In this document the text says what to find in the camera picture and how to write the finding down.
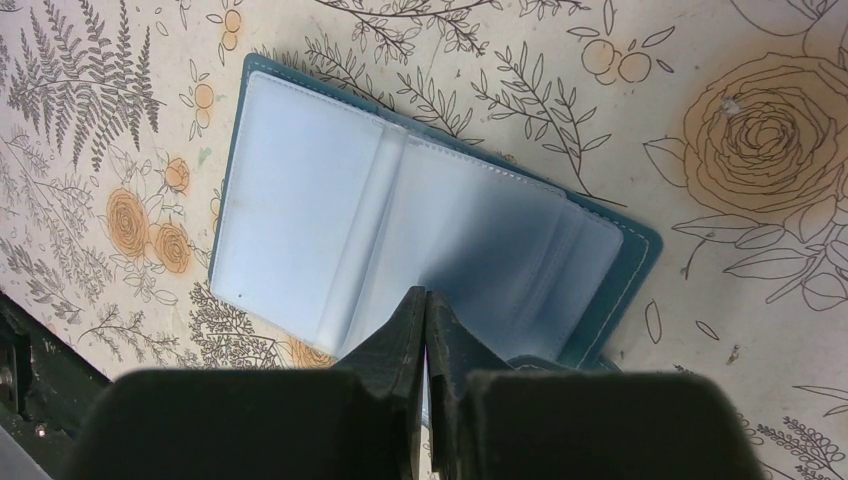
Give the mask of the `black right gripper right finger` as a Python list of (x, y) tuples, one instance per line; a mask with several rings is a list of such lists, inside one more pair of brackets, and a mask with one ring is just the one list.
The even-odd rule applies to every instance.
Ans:
[(425, 310), (433, 469), (443, 479), (759, 479), (728, 398), (692, 374), (516, 369)]

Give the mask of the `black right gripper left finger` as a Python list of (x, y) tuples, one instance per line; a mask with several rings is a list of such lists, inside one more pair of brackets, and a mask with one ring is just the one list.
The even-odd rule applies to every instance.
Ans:
[(140, 370), (111, 384), (66, 479), (409, 479), (426, 291), (327, 369)]

